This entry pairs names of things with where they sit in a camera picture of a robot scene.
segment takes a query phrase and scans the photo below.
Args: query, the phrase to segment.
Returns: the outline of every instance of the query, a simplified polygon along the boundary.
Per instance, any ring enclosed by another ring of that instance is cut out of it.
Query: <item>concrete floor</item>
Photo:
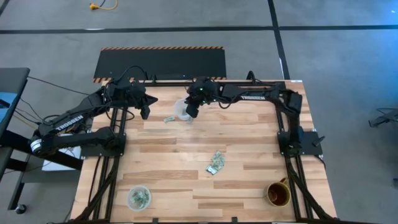
[[[135,0],[93,12],[89,2],[10,0],[0,29],[272,24],[263,0]],[[394,1],[274,2],[280,26],[398,23]],[[398,127],[370,128],[368,119],[379,115],[376,108],[398,106],[398,30],[282,31],[281,36],[291,79],[304,81],[315,126],[326,136],[322,147],[338,216],[396,223],[398,190],[392,178],[398,177]],[[261,79],[282,78],[273,31],[0,35],[0,67],[29,67],[33,77],[90,93],[99,88],[92,78],[100,48],[162,45],[223,45],[228,78],[245,78],[248,70]],[[46,116],[64,112],[83,96],[29,80],[22,98]],[[28,110],[23,103],[18,107]],[[9,129],[26,137],[32,133],[14,119]],[[7,174],[0,183],[0,223],[63,221],[77,183],[27,184],[21,202],[29,211],[16,215],[6,206],[17,177]]]

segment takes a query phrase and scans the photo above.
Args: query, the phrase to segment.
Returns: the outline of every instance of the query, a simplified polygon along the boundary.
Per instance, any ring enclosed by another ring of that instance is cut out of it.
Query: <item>mug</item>
[[[283,178],[279,182],[270,184],[264,191],[265,197],[276,207],[283,207],[290,202],[290,190],[288,188],[287,178]]]

